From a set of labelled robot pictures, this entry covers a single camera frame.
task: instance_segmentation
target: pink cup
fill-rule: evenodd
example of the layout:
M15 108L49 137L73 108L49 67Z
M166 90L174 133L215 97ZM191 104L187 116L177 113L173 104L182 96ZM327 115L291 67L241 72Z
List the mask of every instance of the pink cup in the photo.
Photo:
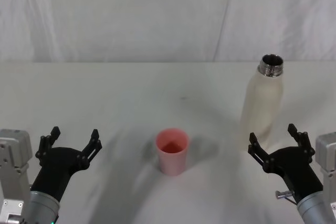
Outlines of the pink cup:
M169 176L183 173L189 146L188 135L180 129L166 129L157 135L155 143L161 171Z

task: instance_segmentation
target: white backdrop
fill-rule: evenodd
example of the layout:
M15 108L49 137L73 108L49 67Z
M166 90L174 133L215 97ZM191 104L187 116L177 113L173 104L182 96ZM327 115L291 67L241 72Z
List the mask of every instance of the white backdrop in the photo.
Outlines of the white backdrop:
M336 59L336 0L0 0L1 61Z

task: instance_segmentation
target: bottle neck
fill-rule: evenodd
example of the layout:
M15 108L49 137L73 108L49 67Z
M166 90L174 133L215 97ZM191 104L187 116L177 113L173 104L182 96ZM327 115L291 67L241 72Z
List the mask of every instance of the bottle neck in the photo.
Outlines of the bottle neck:
M258 71L264 76L277 77L284 72L283 59L278 55L265 55L259 63Z

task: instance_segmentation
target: water bottle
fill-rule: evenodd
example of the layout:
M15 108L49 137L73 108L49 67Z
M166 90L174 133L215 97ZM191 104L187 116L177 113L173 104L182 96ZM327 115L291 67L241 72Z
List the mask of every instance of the water bottle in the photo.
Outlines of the water bottle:
M249 135L254 132L258 142L267 147L266 139L279 111L283 93L283 59L277 55L263 56L251 78L240 118L240 147L246 149Z

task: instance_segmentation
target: white tablecloth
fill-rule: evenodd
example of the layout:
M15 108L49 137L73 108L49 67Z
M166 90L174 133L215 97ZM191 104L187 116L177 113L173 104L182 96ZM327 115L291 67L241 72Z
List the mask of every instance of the white tablecloth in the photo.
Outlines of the white tablecloth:
M55 146L83 149L97 128L103 149L72 177L58 224L302 223L276 200L287 187L235 149L245 88L256 63L68 63L0 65L0 126L27 130L33 152L53 126ZM286 62L272 152L294 145L289 123L318 134L336 129L336 63ZM167 177L153 139L180 127L192 139L188 169ZM29 162L29 181L39 171ZM321 178L319 166L312 164Z

